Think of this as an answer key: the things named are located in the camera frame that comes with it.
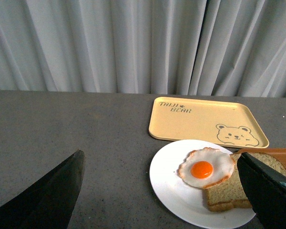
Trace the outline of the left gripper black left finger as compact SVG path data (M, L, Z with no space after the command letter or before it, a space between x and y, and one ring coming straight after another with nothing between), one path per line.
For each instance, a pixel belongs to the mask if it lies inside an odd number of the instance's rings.
M78 150L0 207L0 229L66 229L84 169L85 154Z

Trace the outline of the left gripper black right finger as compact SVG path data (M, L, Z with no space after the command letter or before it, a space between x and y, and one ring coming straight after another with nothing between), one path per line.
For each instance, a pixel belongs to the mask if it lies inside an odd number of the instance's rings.
M243 190L265 229L286 229L286 176L247 152L237 168Z

